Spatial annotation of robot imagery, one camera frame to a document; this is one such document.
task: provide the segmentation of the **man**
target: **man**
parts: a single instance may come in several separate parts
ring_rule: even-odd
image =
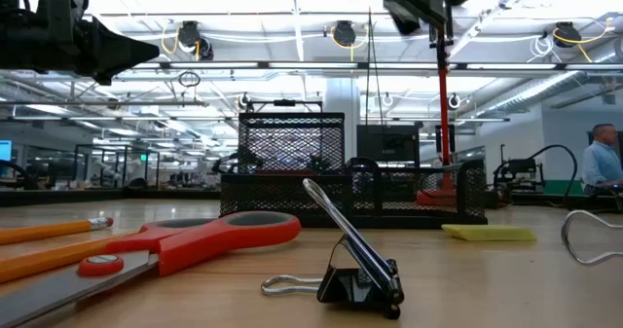
[[[614,125],[600,124],[593,128],[593,144],[584,151],[582,181],[584,194],[591,195],[600,188],[623,187],[621,161],[612,146],[617,134]]]

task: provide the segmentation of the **table surface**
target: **table surface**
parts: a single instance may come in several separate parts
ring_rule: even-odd
[[[0,258],[107,237],[171,218],[215,217],[218,201],[114,200],[0,208],[0,227],[97,216],[111,229],[0,246]],[[363,230],[382,256],[398,263],[405,292],[399,320],[338,310],[313,294],[266,297],[260,284],[276,274],[323,276],[337,230],[304,230],[277,247],[241,250],[181,273],[146,273],[114,291],[68,305],[26,326],[41,327],[621,327],[623,261],[585,268],[560,241],[566,213],[513,206],[489,211],[491,224],[530,227],[538,242],[467,242],[441,231]],[[623,223],[621,216],[606,216]],[[578,222],[573,241],[595,255],[618,250],[623,233]],[[45,274],[0,284],[0,295]]]

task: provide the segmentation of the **paper clip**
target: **paper clip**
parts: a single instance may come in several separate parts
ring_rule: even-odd
[[[365,310],[382,310],[390,319],[398,318],[400,316],[398,305],[404,301],[404,293],[396,262],[392,259],[383,259],[317,184],[310,179],[305,179],[303,186],[338,224],[344,235],[333,249],[327,272],[323,278],[303,279],[287,274],[277,275],[262,283],[262,293],[278,295],[315,292],[320,303],[351,304]],[[338,269],[331,264],[338,246],[343,246],[348,251],[360,269]],[[319,284],[319,286],[269,288],[282,281],[296,284]]]
[[[571,226],[571,221],[574,218],[577,218],[577,216],[580,215],[585,215],[585,216],[589,216],[595,220],[597,220],[598,222],[600,222],[602,225],[605,225],[608,228],[612,228],[612,229],[623,229],[623,225],[612,225],[611,223],[607,222],[606,220],[604,220],[601,217],[596,216],[595,214],[588,212],[588,211],[584,211],[584,210],[575,210],[570,212],[567,215],[567,218],[565,219],[565,223],[563,224],[563,228],[561,231],[561,236],[563,238],[563,244],[565,245],[565,247],[567,248],[568,253],[571,255],[571,257],[573,258],[573,260],[577,261],[578,263],[584,265],[584,266],[595,266],[598,265],[602,262],[605,262],[613,257],[617,257],[617,256],[621,256],[623,257],[623,252],[618,252],[618,251],[607,251],[599,256],[596,256],[592,259],[588,259],[588,260],[583,260],[581,259],[577,253],[575,252],[575,250],[573,250],[573,247],[571,246],[570,242],[568,241],[568,232],[569,232],[569,228]]]

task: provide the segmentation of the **mesh basket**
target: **mesh basket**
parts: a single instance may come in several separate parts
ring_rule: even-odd
[[[239,115],[238,173],[344,174],[344,113]]]
[[[380,168],[353,158],[346,175],[224,174],[221,215],[271,210],[293,214],[304,227],[336,227],[303,188],[315,181],[356,228],[438,229],[487,224],[482,161],[442,168]]]
[[[347,176],[223,174],[221,216],[267,210],[295,215],[304,227],[337,227],[303,188],[303,179],[317,183],[341,210],[348,209]]]
[[[378,167],[368,159],[348,162],[351,218],[360,227],[439,228],[486,224],[482,161],[443,168]]]

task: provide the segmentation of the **wooden table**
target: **wooden table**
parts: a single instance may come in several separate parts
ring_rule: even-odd
[[[0,246],[0,258],[136,230],[169,218],[211,217],[217,201],[116,200],[0,209],[0,227],[111,216],[111,230]],[[340,238],[305,230],[295,241],[243,250],[159,278],[145,274],[113,293],[70,305],[32,322],[42,327],[622,327],[623,261],[581,267],[561,245],[562,210],[512,207],[490,223],[529,226],[538,242],[466,242],[440,231],[363,231],[396,259],[406,300],[397,321],[371,312],[334,310],[314,295],[265,297],[260,283],[275,274],[322,276]],[[623,223],[623,217],[607,217]],[[573,231],[593,253],[620,250],[623,234],[580,224]],[[0,285],[0,293],[32,278]]]

